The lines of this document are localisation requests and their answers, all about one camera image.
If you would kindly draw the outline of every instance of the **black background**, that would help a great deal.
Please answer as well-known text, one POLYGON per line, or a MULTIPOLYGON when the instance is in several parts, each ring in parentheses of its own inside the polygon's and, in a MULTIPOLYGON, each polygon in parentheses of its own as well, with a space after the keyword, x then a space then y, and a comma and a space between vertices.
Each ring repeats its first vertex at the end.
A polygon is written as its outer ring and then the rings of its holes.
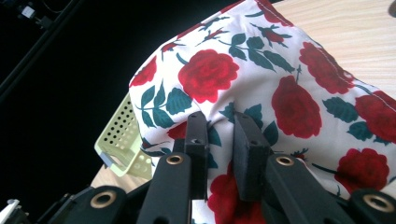
MULTIPOLYGON (((0 103, 0 209, 15 198, 36 220, 65 193, 87 188, 102 165, 94 142, 133 73, 163 42, 234 2, 85 0, 0 103)), ((2 12, 6 71, 42 31, 2 12)))

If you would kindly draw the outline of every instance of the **rose pattern cloth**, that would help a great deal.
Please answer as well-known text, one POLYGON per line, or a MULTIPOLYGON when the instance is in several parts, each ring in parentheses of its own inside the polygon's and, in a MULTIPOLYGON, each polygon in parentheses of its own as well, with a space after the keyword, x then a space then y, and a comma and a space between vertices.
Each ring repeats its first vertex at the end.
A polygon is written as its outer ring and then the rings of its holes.
POLYGON ((209 199, 193 202, 194 223, 264 223, 259 203, 238 198, 234 111, 335 195, 382 189, 396 176, 396 101, 354 78, 266 0, 237 2, 164 43, 134 74, 130 95, 154 171, 185 136, 187 116, 204 113, 209 199))

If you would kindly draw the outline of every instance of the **wooden table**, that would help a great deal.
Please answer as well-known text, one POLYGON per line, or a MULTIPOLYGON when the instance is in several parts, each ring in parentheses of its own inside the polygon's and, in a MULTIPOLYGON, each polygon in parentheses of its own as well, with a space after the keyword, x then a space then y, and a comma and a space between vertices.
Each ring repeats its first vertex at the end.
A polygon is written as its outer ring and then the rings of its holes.
MULTIPOLYGON (((274 7, 318 41, 348 72, 396 99, 396 18, 391 0, 285 0, 274 7)), ((102 169, 92 186, 130 191, 146 180, 102 169)), ((385 189, 396 198, 396 183, 385 189)))

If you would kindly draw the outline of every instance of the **screw hole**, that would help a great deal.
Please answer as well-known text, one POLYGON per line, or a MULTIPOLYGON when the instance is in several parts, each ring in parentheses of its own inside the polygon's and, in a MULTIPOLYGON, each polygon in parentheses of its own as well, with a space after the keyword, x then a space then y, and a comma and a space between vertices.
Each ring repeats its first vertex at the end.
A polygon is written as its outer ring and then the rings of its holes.
POLYGON ((395 211, 395 207, 393 206, 392 203, 390 203, 387 199, 374 195, 374 194, 367 194, 363 196, 363 200, 372 208, 385 212, 385 213, 391 213, 395 211))
POLYGON ((105 208, 114 203, 116 196, 117 194, 113 190, 100 192, 91 199, 91 207, 105 208))
POLYGON ((292 166, 294 164, 294 161, 292 161, 288 157, 276 157, 277 163, 284 165, 284 166, 292 166))
POLYGON ((170 156, 170 157, 166 158, 166 161, 169 164, 177 165, 177 164, 181 164, 183 162, 183 158, 181 156, 170 156))

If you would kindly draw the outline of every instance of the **red rose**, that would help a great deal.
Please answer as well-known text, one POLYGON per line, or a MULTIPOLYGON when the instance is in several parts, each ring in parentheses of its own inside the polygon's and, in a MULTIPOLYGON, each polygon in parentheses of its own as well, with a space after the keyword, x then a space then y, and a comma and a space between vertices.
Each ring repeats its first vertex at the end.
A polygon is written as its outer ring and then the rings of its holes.
POLYGON ((184 92, 198 103, 206 100, 215 103, 218 91, 230 88, 238 69, 229 55, 207 49, 191 57, 190 62, 180 69, 178 79, 184 92))
POLYGON ((283 26, 293 26, 293 23, 286 20, 279 12, 277 12, 272 4, 267 0, 256 0, 257 6, 264 13, 264 17, 271 23, 282 24, 283 26))
POLYGON ((238 188, 231 164, 227 175, 220 175, 210 186, 207 205, 215 213, 217 224, 265 223, 260 203, 243 202, 239 199, 238 188))
POLYGON ((382 91, 356 99, 356 110, 368 129, 383 140, 396 143, 396 101, 382 91))
POLYGON ((319 106, 304 88, 297 85, 293 76, 280 79, 272 107, 277 126, 283 133, 301 138, 319 134, 322 125, 319 106))
POLYGON ((141 86, 154 78, 154 74, 157 72, 157 64, 155 63, 156 59, 157 57, 154 57, 146 67, 134 75, 134 79, 132 80, 131 84, 129 84, 130 88, 132 86, 141 86))
POLYGON ((281 35, 275 33, 275 32, 274 32, 272 29, 270 29, 270 28, 264 29, 264 30, 262 31, 262 34, 263 34, 265 37, 267 37, 267 39, 268 39, 269 41, 271 41, 271 42, 282 43, 282 42, 285 40, 281 35))
POLYGON ((186 137, 187 121, 177 125, 168 131, 168 136, 173 139, 182 139, 186 137))
POLYGON ((353 87, 353 76, 347 77, 344 69, 326 50, 304 42, 304 48, 300 50, 300 53, 300 61, 308 66, 309 73, 319 86, 329 93, 346 93, 349 88, 353 87))
POLYGON ((384 188, 388 174, 387 157, 370 148, 361 152, 352 148, 338 162, 334 177, 351 193, 355 189, 384 188))

